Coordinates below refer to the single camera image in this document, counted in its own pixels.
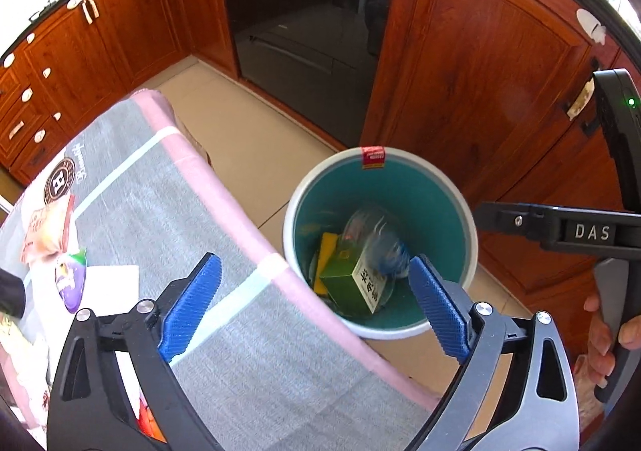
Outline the person's right hand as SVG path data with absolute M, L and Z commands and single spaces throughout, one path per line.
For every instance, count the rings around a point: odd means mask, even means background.
M 606 377 L 614 371 L 616 358 L 613 355 L 614 336 L 601 315 L 598 294 L 589 296 L 583 309 L 592 314 L 588 335 L 588 375 L 594 385 L 604 386 Z M 625 323 L 618 332 L 621 347 L 630 351 L 641 347 L 641 321 L 636 316 Z

